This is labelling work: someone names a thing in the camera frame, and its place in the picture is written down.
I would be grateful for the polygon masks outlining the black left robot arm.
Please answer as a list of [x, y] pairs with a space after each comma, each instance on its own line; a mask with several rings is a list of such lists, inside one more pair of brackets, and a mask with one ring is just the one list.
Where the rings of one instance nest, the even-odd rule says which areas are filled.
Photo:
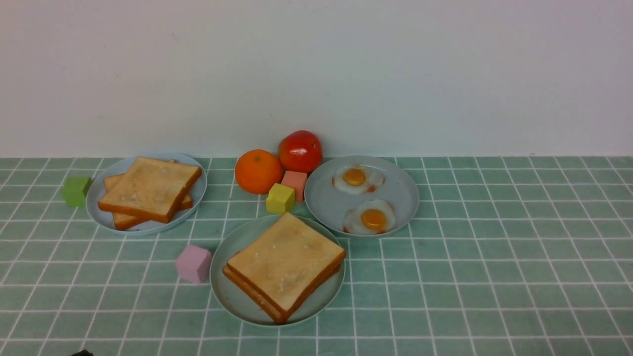
[[93, 353], [89, 352], [88, 350], [84, 349], [81, 351], [78, 351], [74, 354], [71, 354], [71, 356], [93, 356]]

